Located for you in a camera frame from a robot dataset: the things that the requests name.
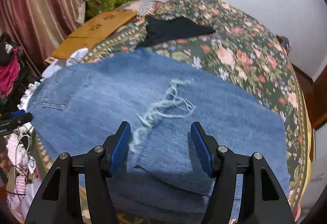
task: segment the curtain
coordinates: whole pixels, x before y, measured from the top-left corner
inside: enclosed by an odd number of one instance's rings
[[[0,30],[23,47],[37,74],[84,18],[83,0],[0,0]]]

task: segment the green floral fabric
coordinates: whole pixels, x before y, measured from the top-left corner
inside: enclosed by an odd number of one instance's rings
[[[240,86],[259,103],[280,115],[285,124],[287,167],[290,174],[289,203],[296,212],[305,186],[308,135],[305,105],[299,83],[285,51],[274,35],[253,17],[219,0],[169,0],[152,14],[169,20],[183,16],[200,25],[210,25],[216,33],[171,40],[152,47],[160,55],[206,70]],[[119,33],[97,44],[82,63],[97,62],[122,52],[134,51],[146,37],[146,22],[131,23]],[[46,172],[52,161],[42,143],[38,151]],[[81,197],[84,222],[89,223],[85,197]],[[161,223],[117,212],[121,223]]]

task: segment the silver screw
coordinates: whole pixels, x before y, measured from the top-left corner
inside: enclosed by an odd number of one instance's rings
[[[257,159],[257,160],[260,160],[262,159],[262,155],[258,152],[254,153],[254,157]]]
[[[100,153],[103,151],[103,146],[97,146],[94,148],[94,151],[97,152],[97,153]]]
[[[61,160],[64,160],[65,158],[68,157],[68,154],[66,152],[64,152],[64,153],[61,153],[59,157]]]
[[[227,152],[227,147],[225,147],[225,146],[220,146],[220,147],[218,147],[218,150],[219,150],[220,152],[222,152],[222,153],[225,153],[225,152]]]

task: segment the blue denim fabric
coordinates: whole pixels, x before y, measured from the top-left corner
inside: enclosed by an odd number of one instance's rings
[[[193,80],[177,85],[181,104],[158,110],[161,115],[151,127],[137,132],[144,128],[141,119],[151,104],[172,98],[172,93],[164,96],[174,79]],[[144,49],[56,72],[36,90],[28,111],[53,159],[62,152],[88,152],[128,121],[140,142],[132,142],[126,167],[109,180],[109,189],[118,208],[125,206],[119,196],[150,206],[153,210],[140,209],[143,217],[160,215],[165,220],[167,214],[168,220],[171,211],[185,212],[180,222],[188,223],[194,221],[192,214],[205,212],[213,181],[203,173],[190,141],[193,121],[200,121],[207,134],[235,153],[261,152],[288,194],[285,131],[279,115],[213,74]],[[238,180],[235,199],[240,199],[241,186]],[[233,217],[238,209],[235,206]]]

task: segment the jeans pocket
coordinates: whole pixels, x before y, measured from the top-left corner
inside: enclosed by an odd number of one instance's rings
[[[76,70],[74,67],[66,67],[59,73],[55,76],[42,107],[64,110],[76,92],[90,85],[90,73]]]

